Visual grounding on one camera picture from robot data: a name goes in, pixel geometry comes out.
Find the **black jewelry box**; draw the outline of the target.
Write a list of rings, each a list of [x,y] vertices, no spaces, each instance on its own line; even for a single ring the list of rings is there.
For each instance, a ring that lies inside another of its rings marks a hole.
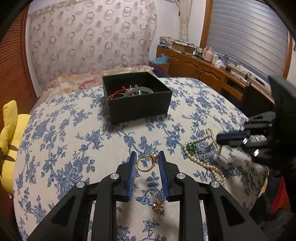
[[[166,114],[172,91],[148,72],[126,73],[102,77],[103,91],[109,119],[112,124]],[[152,93],[110,98],[112,94],[129,87],[145,87]]]

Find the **gold flower brooch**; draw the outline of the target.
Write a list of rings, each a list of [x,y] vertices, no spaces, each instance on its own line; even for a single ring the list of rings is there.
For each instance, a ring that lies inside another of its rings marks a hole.
[[[152,210],[159,213],[161,216],[165,215],[165,204],[162,201],[155,201],[152,205]]]

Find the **pink bottle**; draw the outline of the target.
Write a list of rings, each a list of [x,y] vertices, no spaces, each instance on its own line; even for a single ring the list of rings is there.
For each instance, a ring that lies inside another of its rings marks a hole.
[[[212,62],[213,59],[213,48],[212,47],[207,47],[204,49],[205,50],[205,54],[204,54],[204,60],[207,62]]]

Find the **blue floral white cloth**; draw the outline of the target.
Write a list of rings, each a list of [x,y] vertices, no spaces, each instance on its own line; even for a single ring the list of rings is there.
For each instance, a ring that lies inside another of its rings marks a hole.
[[[198,182],[214,180],[210,170],[190,161],[186,142],[239,129],[247,117],[222,95],[193,78],[161,78],[172,90],[167,115],[111,125],[103,87],[48,99],[32,112],[14,170],[14,208],[23,240],[77,182],[96,183],[137,156],[164,151],[169,162]],[[240,149],[214,147],[200,160],[218,167],[225,188],[247,211],[254,205],[267,169]],[[117,203],[118,240],[178,240],[179,203],[165,202],[165,215],[152,210],[164,201],[159,168],[136,170],[130,202]]]

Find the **wooden side cabinet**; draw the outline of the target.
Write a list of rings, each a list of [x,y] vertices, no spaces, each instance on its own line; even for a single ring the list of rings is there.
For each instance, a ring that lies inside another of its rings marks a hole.
[[[274,110],[272,99],[256,89],[251,82],[245,82],[239,75],[231,75],[202,59],[177,53],[171,49],[157,48],[157,57],[168,56],[170,77],[196,78],[220,93],[246,116]]]

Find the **blue paper bag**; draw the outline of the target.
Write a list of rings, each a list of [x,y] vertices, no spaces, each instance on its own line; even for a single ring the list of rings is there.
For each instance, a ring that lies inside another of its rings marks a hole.
[[[160,57],[156,57],[154,60],[151,60],[150,63],[155,65],[162,65],[168,63],[169,56],[166,56],[165,54],[161,54]]]

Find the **grey window blind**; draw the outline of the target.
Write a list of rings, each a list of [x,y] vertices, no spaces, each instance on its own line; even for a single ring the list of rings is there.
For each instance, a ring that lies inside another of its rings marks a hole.
[[[288,30],[261,1],[213,1],[207,45],[267,79],[282,74]]]

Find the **yellow pikachu plush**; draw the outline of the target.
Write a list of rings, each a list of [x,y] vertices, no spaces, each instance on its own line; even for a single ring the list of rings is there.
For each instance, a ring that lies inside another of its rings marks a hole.
[[[18,149],[30,119],[29,114],[19,114],[15,100],[3,106],[4,127],[1,130],[1,184],[13,194],[13,175]]]

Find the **cream side curtain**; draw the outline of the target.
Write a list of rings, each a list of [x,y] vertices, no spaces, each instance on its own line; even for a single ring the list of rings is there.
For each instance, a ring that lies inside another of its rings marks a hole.
[[[179,12],[180,12],[180,37],[182,41],[189,40],[189,22],[192,10],[192,0],[180,0]]]

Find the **pink circle patterned curtain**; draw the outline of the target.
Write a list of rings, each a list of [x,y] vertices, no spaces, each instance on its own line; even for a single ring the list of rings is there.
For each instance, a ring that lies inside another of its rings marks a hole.
[[[41,86],[66,74],[147,65],[154,1],[63,1],[29,15],[29,53]]]

